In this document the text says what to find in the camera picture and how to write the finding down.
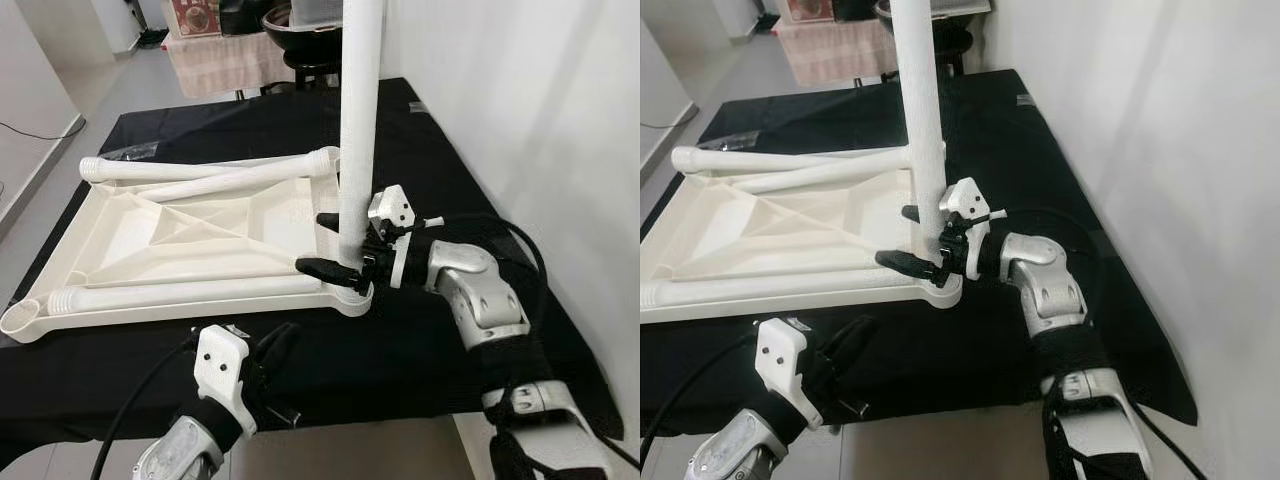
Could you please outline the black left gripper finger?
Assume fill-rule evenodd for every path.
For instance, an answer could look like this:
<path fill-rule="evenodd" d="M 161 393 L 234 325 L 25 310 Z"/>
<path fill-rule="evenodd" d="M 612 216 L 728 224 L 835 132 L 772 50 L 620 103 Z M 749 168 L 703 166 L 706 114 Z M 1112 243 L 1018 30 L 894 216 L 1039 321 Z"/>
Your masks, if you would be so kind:
<path fill-rule="evenodd" d="M 301 332 L 297 323 L 284 323 L 262 337 L 252 348 L 252 371 L 274 372 L 294 347 Z"/>
<path fill-rule="evenodd" d="M 818 349 L 817 365 L 820 369 L 851 367 L 863 356 L 879 329 L 881 321 L 873 316 L 855 317 Z"/>

